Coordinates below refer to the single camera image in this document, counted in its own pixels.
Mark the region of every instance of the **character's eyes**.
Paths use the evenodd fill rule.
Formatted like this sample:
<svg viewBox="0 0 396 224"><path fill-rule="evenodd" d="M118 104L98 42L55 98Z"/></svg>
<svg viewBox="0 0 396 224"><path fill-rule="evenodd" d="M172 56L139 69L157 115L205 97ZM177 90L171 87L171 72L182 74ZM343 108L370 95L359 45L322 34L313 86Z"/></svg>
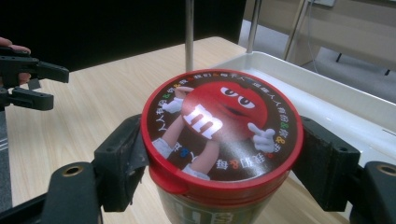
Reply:
<svg viewBox="0 0 396 224"><path fill-rule="evenodd" d="M225 87L221 87L220 90L224 95L228 95L228 96L237 96L238 95L238 93L236 93L228 88L225 88Z"/></svg>
<svg viewBox="0 0 396 224"><path fill-rule="evenodd" d="M245 98L245 97L243 97L243 96L239 96L239 97L238 97L238 103L239 103L241 106L243 106L243 107L245 107L245 108L247 108L247 109L251 109L251 108L254 107L254 104L251 103L247 98Z"/></svg>

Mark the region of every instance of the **wooden table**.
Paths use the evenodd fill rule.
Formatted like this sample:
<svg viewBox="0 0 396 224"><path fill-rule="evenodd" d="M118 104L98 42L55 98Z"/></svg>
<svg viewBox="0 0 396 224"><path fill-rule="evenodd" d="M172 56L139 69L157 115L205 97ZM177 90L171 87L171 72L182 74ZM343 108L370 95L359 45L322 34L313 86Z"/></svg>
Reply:
<svg viewBox="0 0 396 224"><path fill-rule="evenodd" d="M245 53L212 37L194 43L194 69L209 68ZM75 161L92 161L97 147L126 119L142 112L150 94L185 71L184 45L160 49L70 74L68 84L43 80L55 107L42 112L7 107L14 205L47 191L50 175ZM169 223L148 172L124 213L104 213L105 223ZM307 191L288 179L256 223L347 223L325 213Z"/></svg>

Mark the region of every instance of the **red lid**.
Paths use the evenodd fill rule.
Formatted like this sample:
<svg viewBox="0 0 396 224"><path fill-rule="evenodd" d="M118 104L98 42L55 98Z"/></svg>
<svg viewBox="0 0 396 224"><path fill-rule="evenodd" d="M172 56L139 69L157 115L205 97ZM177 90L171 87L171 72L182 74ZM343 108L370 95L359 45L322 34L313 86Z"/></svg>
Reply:
<svg viewBox="0 0 396 224"><path fill-rule="evenodd" d="M224 69L194 71L148 99L142 134L150 175L165 191L205 203L248 203L287 177L303 126L269 83Z"/></svg>

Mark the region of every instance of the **black clamp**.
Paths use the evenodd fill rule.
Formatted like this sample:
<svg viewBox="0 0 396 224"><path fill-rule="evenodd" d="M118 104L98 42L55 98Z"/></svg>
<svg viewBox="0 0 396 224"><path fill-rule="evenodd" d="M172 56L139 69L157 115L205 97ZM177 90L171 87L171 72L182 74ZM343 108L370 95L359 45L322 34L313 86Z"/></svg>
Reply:
<svg viewBox="0 0 396 224"><path fill-rule="evenodd" d="M3 88L0 89L0 106L14 104L36 110L53 108L52 95L19 88L19 73L31 74L32 83L33 80L38 81L43 78L63 83L69 81L69 71L64 67L40 62L25 50L0 47L0 76L3 82Z"/></svg>

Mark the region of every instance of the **white m logo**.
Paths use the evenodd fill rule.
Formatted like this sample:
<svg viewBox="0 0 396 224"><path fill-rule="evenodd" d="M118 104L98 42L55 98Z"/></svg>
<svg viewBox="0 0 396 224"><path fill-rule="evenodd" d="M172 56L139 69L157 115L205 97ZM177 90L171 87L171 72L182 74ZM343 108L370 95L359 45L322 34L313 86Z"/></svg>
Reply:
<svg viewBox="0 0 396 224"><path fill-rule="evenodd" d="M200 117L199 120L196 121L191 127L196 132L201 133L201 128L204 127L207 123L211 123L212 125L203 133L201 133L201 135L205 136L208 139L212 139L212 135L222 127L221 120L213 118L212 114L210 114L201 105L197 105L188 116L183 116L183 119L191 125L192 120L198 117Z"/></svg>

